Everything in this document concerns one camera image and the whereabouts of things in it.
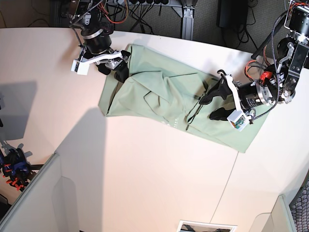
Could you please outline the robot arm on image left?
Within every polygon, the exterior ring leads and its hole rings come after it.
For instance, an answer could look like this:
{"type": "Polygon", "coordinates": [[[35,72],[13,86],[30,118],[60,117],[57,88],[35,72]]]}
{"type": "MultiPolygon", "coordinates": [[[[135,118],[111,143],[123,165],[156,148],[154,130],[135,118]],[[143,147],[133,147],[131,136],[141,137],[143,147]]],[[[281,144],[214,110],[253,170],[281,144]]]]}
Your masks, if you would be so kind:
{"type": "Polygon", "coordinates": [[[114,72],[117,81],[124,83],[129,77],[127,62],[131,53],[111,48],[110,35],[118,22],[109,18],[101,0],[72,0],[69,4],[69,27],[74,31],[81,51],[74,59],[71,71],[87,75],[91,64],[104,75],[114,72]]]}

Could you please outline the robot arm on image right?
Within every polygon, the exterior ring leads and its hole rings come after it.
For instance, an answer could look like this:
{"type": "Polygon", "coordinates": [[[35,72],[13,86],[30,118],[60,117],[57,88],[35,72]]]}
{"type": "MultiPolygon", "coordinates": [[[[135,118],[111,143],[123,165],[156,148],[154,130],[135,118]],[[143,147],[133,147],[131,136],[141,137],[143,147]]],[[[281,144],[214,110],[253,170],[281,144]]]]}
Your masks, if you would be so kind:
{"type": "Polygon", "coordinates": [[[301,70],[309,59],[309,2],[291,0],[289,7],[275,21],[271,33],[247,62],[244,74],[249,82],[241,85],[223,70],[220,80],[200,98],[208,105],[214,97],[232,96],[234,108],[213,111],[211,120],[228,121],[241,131],[265,114],[256,108],[290,103],[295,96],[301,70]]]}

